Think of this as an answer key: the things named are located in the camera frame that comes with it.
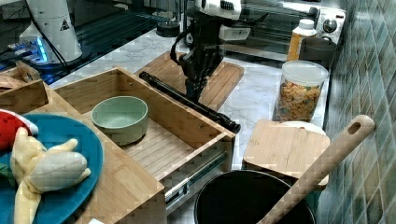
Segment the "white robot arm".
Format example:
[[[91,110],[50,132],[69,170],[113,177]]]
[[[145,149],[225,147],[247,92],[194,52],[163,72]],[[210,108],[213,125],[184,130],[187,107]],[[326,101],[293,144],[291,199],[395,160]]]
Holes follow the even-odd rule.
[[[191,34],[191,50],[175,62],[182,67],[187,96],[198,102],[210,77],[223,60],[220,46],[228,41],[245,40],[250,28],[238,26],[240,0],[195,0],[189,9],[191,23],[183,35]]]

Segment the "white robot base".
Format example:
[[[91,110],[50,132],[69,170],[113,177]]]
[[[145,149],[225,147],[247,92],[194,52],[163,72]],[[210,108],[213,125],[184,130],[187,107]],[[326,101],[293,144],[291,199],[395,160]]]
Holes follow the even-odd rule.
[[[75,63],[82,55],[67,0],[24,0],[31,24],[20,39],[31,44],[28,61],[36,65]]]

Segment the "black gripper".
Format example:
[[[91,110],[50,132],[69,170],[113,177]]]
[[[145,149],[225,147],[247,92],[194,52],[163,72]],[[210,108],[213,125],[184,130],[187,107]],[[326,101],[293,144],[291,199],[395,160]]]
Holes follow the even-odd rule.
[[[179,57],[179,65],[183,69],[186,94],[194,102],[198,102],[207,84],[207,78],[217,69],[223,59],[219,46],[203,46],[193,48],[189,53]]]

